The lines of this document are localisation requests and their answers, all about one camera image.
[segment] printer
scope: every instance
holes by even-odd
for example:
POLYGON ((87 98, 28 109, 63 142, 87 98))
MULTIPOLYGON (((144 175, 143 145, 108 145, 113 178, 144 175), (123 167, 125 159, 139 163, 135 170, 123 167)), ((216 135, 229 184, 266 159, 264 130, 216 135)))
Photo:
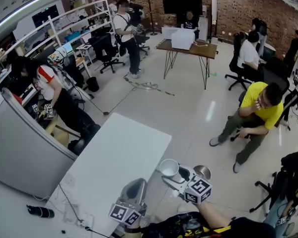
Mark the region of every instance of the printer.
POLYGON ((171 34, 171 44, 174 49, 189 50, 194 41, 193 29, 180 28, 171 34))

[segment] white cup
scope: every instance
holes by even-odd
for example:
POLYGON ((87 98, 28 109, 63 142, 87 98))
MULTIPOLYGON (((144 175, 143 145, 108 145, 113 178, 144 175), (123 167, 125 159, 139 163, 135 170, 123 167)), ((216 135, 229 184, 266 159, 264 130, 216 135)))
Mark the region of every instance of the white cup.
POLYGON ((179 171, 179 164, 173 159, 166 159, 160 164, 160 172, 166 177, 173 177, 179 171))

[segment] red stripe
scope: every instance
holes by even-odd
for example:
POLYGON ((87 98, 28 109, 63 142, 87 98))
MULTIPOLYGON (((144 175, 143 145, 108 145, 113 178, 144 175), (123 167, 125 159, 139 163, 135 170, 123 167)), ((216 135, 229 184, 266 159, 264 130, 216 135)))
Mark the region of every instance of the red stripe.
POLYGON ((41 76, 43 76, 48 81, 48 83, 50 83, 51 80, 54 78, 54 76, 51 77, 49 74, 47 74, 42 67, 39 67, 38 72, 41 76))

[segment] man in yellow shirt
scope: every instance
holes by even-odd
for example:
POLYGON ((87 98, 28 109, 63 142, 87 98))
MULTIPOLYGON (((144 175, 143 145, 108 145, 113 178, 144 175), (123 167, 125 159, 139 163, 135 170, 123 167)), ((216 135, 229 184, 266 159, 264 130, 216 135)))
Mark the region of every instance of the man in yellow shirt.
POLYGON ((284 109, 282 97, 282 91, 276 83, 267 85, 264 82, 256 82, 251 84, 242 105, 228 119, 222 134, 210 140, 211 146, 222 144, 241 126, 243 129, 239 132, 239 137, 244 138, 250 134, 251 141, 236 156, 233 166, 234 173, 239 172, 241 165, 260 146, 266 134, 280 118, 284 109))

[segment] ceiling light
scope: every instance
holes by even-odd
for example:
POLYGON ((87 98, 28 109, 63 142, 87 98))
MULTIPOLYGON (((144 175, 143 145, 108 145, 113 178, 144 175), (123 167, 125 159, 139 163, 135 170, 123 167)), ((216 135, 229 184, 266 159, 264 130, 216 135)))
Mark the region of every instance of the ceiling light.
POLYGON ((11 12, 10 14, 8 14, 6 17, 4 17, 2 20, 0 20, 0 27, 6 23, 9 19, 11 19, 13 16, 15 16, 17 13, 21 12, 22 10, 24 10, 25 8, 33 5, 35 2, 37 2, 39 0, 30 0, 28 2, 26 2, 24 5, 22 5, 21 7, 15 9, 13 12, 11 12))

